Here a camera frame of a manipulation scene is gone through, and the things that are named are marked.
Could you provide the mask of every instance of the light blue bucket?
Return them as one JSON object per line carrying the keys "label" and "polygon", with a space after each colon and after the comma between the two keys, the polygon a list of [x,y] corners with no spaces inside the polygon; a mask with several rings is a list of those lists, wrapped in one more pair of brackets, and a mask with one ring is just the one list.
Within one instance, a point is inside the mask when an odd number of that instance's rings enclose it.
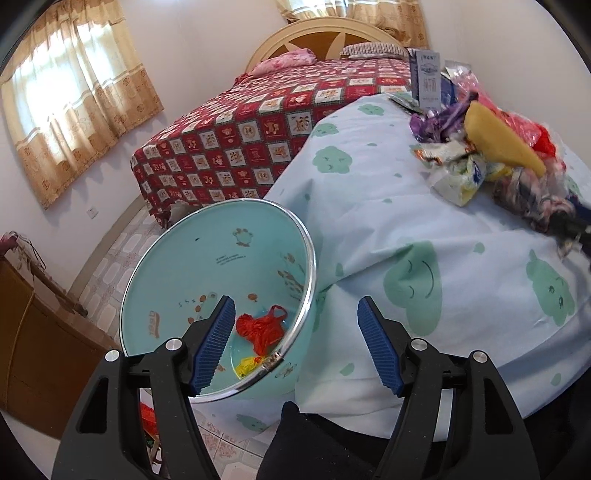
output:
{"label": "light blue bucket", "polygon": [[139,355],[182,337],[223,295],[234,300],[237,316],[260,317],[280,305],[288,316],[273,353],[240,379],[235,367],[256,353],[234,329],[210,386],[190,401],[289,393],[310,343],[315,287],[314,246],[293,213],[267,200],[215,203],[174,225],[140,260],[123,298],[121,345]]}

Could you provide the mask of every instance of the window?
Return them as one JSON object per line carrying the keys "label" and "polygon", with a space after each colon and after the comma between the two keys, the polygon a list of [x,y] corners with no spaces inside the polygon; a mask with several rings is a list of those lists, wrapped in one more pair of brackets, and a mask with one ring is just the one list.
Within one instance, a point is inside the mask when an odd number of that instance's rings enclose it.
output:
{"label": "window", "polygon": [[116,0],[49,7],[0,83],[12,140],[45,208],[124,133],[163,109]]}

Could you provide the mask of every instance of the curtain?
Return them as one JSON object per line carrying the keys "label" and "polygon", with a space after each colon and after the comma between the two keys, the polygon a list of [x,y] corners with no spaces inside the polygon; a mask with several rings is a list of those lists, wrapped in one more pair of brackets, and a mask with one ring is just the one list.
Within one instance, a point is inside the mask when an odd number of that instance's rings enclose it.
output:
{"label": "curtain", "polygon": [[48,208],[126,132],[163,110],[118,0],[62,0],[0,76],[8,129]]}
{"label": "curtain", "polygon": [[276,0],[281,15],[288,21],[314,17],[346,17],[347,0]]}
{"label": "curtain", "polygon": [[418,0],[348,0],[347,16],[386,31],[405,47],[429,48]]}

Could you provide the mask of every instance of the wooden cabinet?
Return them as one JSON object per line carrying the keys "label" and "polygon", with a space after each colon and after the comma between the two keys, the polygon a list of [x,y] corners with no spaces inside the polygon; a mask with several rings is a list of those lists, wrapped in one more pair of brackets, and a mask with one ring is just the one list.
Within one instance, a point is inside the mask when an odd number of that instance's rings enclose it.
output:
{"label": "wooden cabinet", "polygon": [[116,343],[41,282],[0,261],[0,408],[61,438],[82,389]]}

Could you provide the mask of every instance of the pink pillow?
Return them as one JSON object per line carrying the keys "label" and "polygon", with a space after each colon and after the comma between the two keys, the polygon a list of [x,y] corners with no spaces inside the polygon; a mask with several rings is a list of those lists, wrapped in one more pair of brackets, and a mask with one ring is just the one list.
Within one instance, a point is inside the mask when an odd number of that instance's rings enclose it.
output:
{"label": "pink pillow", "polygon": [[278,72],[279,70],[313,65],[316,61],[316,55],[309,48],[298,48],[273,59],[260,62],[252,69],[251,75],[253,77],[262,77],[263,75]]}

